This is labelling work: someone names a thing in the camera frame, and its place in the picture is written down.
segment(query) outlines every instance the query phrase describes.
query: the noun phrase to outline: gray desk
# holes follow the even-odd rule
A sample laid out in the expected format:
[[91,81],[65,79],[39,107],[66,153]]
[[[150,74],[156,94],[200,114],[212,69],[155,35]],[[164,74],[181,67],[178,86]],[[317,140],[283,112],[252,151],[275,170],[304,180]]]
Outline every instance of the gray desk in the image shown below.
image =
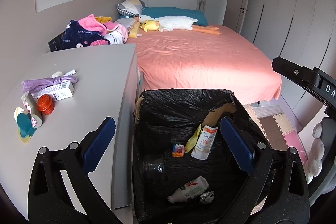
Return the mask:
[[[135,44],[76,48],[42,55],[21,80],[51,77],[56,71],[76,70],[73,97],[55,102],[28,144],[21,143],[13,112],[22,107],[21,81],[0,108],[0,183],[17,209],[27,218],[31,170],[40,147],[50,151],[80,142],[110,116],[116,134],[89,178],[106,204],[114,210],[131,201],[131,139],[138,74]],[[84,212],[68,176],[64,183],[77,210]]]

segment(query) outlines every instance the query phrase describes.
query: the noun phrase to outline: black plastic bag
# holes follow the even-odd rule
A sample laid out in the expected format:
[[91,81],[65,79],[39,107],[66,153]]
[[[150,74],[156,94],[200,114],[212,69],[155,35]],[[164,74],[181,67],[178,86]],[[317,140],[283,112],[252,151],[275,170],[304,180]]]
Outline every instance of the black plastic bag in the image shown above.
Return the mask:
[[[141,224],[193,223],[216,221],[238,194],[247,173],[241,171],[218,131],[206,160],[171,156],[173,144],[186,145],[209,112],[232,103],[236,111],[230,115],[236,125],[251,134],[255,141],[268,143],[258,126],[240,102],[228,90],[149,90],[142,93],[138,124],[133,145],[134,208]],[[163,155],[165,171],[158,179],[145,178],[142,160],[148,154]],[[167,197],[183,184],[203,176],[214,191],[210,204],[199,204],[199,197],[190,202],[170,204]],[[259,200],[266,197],[272,178],[268,178]]]

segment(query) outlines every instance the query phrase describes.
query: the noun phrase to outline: crumpled plastic wrapper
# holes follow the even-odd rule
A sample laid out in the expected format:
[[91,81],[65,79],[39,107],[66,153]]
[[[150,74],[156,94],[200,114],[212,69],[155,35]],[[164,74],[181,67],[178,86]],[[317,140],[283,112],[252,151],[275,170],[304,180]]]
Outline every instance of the crumpled plastic wrapper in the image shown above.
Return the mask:
[[203,194],[201,194],[201,199],[199,202],[202,204],[208,204],[208,203],[211,203],[214,198],[215,198],[215,194],[213,193],[213,191],[204,192]]

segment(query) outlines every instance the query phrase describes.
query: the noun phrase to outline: purple plastic bag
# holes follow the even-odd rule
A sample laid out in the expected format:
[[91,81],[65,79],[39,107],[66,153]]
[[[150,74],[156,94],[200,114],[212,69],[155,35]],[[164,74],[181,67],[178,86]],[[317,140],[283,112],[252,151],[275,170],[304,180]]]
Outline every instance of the purple plastic bag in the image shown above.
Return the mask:
[[22,93],[30,91],[31,93],[38,92],[52,85],[58,85],[62,82],[77,83],[77,78],[74,76],[57,76],[55,78],[42,78],[36,80],[25,80],[21,83]]

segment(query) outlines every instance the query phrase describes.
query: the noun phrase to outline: pink foam tile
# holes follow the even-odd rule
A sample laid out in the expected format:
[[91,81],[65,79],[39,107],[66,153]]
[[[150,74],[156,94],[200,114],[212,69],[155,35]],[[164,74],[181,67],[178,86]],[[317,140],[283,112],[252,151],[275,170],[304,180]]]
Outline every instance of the pink foam tile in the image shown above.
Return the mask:
[[291,131],[287,133],[284,136],[284,138],[285,138],[285,141],[288,147],[293,146],[297,149],[297,151],[299,152],[302,164],[305,165],[305,162],[307,161],[307,155],[306,155],[306,152],[304,152],[304,148],[301,144],[298,134],[295,131]]

